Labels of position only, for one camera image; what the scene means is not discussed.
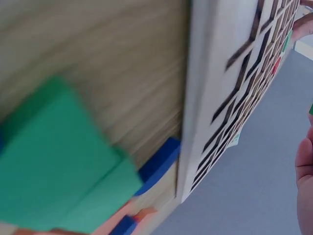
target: blue foam piece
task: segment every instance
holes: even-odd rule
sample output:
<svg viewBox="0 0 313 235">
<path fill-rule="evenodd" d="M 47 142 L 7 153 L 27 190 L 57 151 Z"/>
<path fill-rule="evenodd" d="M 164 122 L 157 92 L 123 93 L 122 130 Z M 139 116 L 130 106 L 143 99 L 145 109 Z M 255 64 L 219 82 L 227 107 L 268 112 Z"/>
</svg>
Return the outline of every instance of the blue foam piece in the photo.
<svg viewBox="0 0 313 235">
<path fill-rule="evenodd" d="M 109 235 L 131 235 L 137 226 L 137 222 L 130 216 L 124 216 Z"/>
<path fill-rule="evenodd" d="M 152 188 L 175 162 L 179 153 L 180 141 L 174 138 L 167 139 L 162 147 L 138 171 L 143 185 L 134 196 L 140 196 Z"/>
</svg>

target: gray floor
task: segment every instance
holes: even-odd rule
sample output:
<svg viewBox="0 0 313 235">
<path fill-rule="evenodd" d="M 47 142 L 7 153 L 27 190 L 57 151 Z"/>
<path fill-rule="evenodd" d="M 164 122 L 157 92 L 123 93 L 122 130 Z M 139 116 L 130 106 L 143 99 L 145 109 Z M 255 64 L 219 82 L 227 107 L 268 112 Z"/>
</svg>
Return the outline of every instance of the gray floor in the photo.
<svg viewBox="0 0 313 235">
<path fill-rule="evenodd" d="M 313 61 L 292 51 L 239 145 L 153 235 L 299 235 L 293 166 L 312 101 Z"/>
</svg>

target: grid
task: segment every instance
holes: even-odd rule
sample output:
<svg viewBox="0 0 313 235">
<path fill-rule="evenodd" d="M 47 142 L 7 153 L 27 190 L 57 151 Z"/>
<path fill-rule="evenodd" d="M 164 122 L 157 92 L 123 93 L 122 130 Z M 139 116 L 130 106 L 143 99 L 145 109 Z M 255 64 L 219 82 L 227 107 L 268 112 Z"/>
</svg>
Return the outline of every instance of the grid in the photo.
<svg viewBox="0 0 313 235">
<path fill-rule="evenodd" d="M 234 84 L 215 111 L 215 131 L 203 147 L 191 191 L 215 165 L 275 77 L 275 65 L 293 26 L 299 0 L 258 0 L 250 37 L 232 54 L 225 80 Z"/>
</svg>

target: puzzle board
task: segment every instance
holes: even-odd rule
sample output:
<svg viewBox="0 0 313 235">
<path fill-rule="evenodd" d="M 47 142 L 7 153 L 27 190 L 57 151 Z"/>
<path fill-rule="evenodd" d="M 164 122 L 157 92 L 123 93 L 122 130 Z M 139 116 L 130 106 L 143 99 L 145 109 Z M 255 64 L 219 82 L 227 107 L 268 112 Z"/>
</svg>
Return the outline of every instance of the puzzle board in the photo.
<svg viewBox="0 0 313 235">
<path fill-rule="evenodd" d="M 220 159 L 271 84 L 298 5 L 299 0 L 194 2 L 177 191 L 181 201 Z"/>
</svg>

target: wooden board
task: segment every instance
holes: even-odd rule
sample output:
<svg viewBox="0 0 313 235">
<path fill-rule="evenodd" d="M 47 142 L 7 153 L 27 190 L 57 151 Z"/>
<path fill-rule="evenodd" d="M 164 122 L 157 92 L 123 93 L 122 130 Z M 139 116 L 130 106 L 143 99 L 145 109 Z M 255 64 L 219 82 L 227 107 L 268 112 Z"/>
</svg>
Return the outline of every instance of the wooden board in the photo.
<svg viewBox="0 0 313 235">
<path fill-rule="evenodd" d="M 0 119 L 65 75 L 111 143 L 140 168 L 181 127 L 187 1 L 0 3 Z"/>
</svg>

